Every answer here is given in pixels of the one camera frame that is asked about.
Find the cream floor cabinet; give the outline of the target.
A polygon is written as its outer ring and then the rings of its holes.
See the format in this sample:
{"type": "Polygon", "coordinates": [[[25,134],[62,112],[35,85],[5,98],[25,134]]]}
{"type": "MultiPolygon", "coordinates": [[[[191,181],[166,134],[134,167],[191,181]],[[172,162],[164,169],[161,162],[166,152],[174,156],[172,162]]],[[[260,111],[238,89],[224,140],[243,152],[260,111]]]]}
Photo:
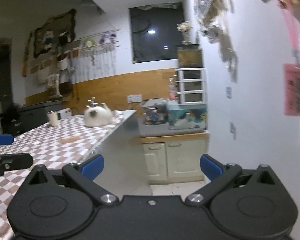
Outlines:
{"type": "Polygon", "coordinates": [[[205,179],[200,158],[209,151],[210,133],[142,137],[151,185],[189,183],[205,179]]]}

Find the checkered tablecloth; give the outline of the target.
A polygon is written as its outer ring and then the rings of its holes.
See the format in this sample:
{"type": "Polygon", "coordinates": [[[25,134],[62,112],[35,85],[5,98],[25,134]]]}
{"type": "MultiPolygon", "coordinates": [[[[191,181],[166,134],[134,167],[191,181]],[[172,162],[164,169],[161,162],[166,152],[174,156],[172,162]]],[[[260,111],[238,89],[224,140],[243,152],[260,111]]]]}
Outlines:
{"type": "MultiPolygon", "coordinates": [[[[111,124],[93,128],[84,125],[81,115],[62,120],[57,127],[45,123],[16,137],[13,144],[0,146],[0,155],[29,153],[34,165],[51,169],[59,169],[67,163],[82,163],[123,119],[120,113],[115,115],[111,124]],[[73,136],[81,139],[67,144],[59,142],[73,136]]],[[[6,209],[29,172],[29,169],[8,171],[0,177],[0,239],[9,239],[13,235],[6,209]]]]}

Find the wooden stick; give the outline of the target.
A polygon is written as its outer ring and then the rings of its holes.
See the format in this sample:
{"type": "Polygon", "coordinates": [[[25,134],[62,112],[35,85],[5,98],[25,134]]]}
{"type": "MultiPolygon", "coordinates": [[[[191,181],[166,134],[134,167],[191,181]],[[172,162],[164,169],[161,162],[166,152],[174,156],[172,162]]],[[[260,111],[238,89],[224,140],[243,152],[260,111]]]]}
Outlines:
{"type": "Polygon", "coordinates": [[[59,140],[59,142],[62,144],[67,144],[67,143],[72,143],[72,142],[78,141],[80,139],[81,139],[80,136],[73,136],[73,137],[62,138],[59,140]]]}

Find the grey storage box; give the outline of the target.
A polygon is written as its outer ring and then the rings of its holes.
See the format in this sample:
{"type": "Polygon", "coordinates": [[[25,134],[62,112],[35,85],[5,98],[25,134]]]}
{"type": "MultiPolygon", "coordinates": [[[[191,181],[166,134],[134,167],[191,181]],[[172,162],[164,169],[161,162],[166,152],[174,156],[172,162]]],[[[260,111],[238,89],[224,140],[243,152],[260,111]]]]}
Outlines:
{"type": "Polygon", "coordinates": [[[48,122],[47,114],[62,109],[60,101],[46,101],[19,108],[21,123],[25,132],[28,132],[48,122]]]}

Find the white cat-shaped ceramic pot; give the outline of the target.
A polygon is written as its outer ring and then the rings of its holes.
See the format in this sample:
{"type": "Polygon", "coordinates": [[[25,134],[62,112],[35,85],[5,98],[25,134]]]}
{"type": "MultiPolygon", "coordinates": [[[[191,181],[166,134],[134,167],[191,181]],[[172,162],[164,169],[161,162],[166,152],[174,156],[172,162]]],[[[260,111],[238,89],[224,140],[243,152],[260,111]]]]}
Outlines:
{"type": "Polygon", "coordinates": [[[90,106],[86,105],[83,114],[83,122],[87,127],[106,126],[113,122],[115,112],[112,111],[105,103],[98,105],[95,102],[95,97],[88,100],[90,106]]]}

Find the teal storage box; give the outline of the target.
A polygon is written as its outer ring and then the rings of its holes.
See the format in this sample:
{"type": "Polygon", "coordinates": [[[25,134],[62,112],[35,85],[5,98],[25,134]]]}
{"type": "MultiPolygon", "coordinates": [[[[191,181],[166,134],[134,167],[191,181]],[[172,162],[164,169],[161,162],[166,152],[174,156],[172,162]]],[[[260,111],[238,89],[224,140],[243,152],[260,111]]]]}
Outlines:
{"type": "Polygon", "coordinates": [[[182,105],[176,101],[169,101],[167,116],[171,130],[207,128],[206,104],[182,105]]]}

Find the white cup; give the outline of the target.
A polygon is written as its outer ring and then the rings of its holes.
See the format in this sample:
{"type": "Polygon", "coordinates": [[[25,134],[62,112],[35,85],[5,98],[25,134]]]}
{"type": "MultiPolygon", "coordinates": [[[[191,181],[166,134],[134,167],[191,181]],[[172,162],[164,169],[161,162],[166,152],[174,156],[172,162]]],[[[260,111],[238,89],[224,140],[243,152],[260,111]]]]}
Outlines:
{"type": "Polygon", "coordinates": [[[57,127],[59,124],[59,119],[58,119],[58,113],[54,111],[50,111],[47,114],[47,117],[49,119],[49,123],[52,127],[57,127]]]}

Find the clear storage box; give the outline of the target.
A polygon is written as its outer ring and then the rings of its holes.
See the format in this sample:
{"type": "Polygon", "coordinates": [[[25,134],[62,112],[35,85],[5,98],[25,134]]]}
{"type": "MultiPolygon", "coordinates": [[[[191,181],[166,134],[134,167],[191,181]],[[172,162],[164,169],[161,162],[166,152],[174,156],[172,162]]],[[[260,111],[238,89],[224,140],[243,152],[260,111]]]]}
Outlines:
{"type": "Polygon", "coordinates": [[[140,103],[140,107],[143,110],[145,125],[159,125],[167,122],[167,100],[165,98],[144,100],[140,103]]]}

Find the white power strip outlet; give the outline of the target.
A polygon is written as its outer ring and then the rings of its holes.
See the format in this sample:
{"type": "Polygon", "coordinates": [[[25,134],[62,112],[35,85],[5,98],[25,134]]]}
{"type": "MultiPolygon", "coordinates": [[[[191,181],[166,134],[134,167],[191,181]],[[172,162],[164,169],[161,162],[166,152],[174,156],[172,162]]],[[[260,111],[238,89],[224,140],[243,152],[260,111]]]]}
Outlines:
{"type": "Polygon", "coordinates": [[[141,94],[133,94],[127,96],[128,103],[140,103],[142,102],[142,95],[141,94]]]}

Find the plastic water bottle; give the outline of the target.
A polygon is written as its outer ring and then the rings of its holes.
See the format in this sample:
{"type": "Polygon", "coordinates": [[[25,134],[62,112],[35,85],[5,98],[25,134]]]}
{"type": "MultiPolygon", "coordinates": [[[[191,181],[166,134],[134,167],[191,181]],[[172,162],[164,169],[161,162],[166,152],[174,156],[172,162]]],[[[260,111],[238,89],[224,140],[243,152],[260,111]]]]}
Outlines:
{"type": "Polygon", "coordinates": [[[177,93],[175,91],[174,78],[169,78],[169,99],[175,101],[177,98],[177,93]]]}

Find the white drawer organizer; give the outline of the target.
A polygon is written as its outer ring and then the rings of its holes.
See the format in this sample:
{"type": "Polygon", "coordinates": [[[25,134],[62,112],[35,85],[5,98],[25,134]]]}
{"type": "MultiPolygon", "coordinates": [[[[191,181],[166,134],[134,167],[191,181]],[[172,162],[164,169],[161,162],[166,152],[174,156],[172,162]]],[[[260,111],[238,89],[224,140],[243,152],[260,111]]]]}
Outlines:
{"type": "Polygon", "coordinates": [[[205,68],[177,68],[175,73],[179,103],[181,105],[206,104],[205,68]]]}

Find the glass fish tank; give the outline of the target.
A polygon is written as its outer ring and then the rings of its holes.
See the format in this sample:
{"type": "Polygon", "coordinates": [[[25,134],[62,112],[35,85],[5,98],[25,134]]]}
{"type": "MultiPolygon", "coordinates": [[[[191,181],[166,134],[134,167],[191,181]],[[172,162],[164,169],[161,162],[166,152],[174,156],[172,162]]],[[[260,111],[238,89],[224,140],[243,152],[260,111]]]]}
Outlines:
{"type": "Polygon", "coordinates": [[[198,44],[177,45],[179,68],[203,68],[202,50],[198,44]]]}

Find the pink QR code card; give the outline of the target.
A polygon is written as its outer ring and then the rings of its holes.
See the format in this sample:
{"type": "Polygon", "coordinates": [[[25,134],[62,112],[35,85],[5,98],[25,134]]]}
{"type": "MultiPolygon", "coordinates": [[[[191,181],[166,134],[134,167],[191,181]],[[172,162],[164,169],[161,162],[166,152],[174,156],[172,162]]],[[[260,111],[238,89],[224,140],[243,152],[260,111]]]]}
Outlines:
{"type": "Polygon", "coordinates": [[[300,67],[294,64],[283,64],[286,116],[300,116],[300,67]]]}

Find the dark window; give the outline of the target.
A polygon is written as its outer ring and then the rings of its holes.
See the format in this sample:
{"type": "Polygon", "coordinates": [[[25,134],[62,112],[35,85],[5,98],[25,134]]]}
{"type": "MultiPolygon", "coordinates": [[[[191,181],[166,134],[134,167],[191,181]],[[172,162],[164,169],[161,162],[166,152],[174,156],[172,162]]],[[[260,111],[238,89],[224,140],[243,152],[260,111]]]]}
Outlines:
{"type": "Polygon", "coordinates": [[[182,3],[161,3],[129,9],[133,63],[177,58],[183,40],[177,25],[184,21],[182,3]]]}

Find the white macrame wall hanging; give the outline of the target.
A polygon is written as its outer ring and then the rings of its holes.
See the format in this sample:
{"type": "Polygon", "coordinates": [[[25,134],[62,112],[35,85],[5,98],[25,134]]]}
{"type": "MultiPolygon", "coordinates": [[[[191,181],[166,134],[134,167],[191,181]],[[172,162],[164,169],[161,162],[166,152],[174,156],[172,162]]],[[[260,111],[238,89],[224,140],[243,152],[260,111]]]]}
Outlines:
{"type": "Polygon", "coordinates": [[[71,81],[80,83],[117,74],[119,29],[80,38],[69,52],[71,81]]]}

